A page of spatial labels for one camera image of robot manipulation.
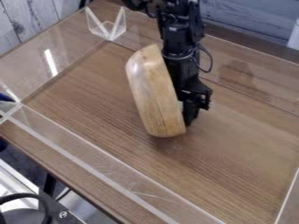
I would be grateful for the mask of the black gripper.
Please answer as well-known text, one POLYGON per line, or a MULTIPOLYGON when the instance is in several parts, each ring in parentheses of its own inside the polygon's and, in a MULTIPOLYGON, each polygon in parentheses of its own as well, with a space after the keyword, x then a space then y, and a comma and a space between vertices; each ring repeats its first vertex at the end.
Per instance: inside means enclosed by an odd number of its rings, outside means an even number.
POLYGON ((186 80, 183 80, 182 76, 175 75, 172 84, 180 102, 180 109, 183 109, 184 124, 190 126, 192 120, 198 118, 200 109, 208 110, 211 107, 212 89, 202 82, 199 75, 194 75, 186 80), (187 101, 190 98, 195 99, 195 103, 187 101))

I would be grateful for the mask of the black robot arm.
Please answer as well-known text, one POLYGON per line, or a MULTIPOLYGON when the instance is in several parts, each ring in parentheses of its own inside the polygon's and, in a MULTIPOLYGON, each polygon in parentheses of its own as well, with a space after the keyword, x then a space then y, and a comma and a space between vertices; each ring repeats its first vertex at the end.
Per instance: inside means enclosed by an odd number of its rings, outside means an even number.
POLYGON ((212 89, 199 73, 210 73, 214 60, 202 45, 204 24, 200 0, 122 0, 131 11, 143 11, 158 23, 163 60, 182 102, 184 124, 190 126, 202 109, 211 107, 212 89))

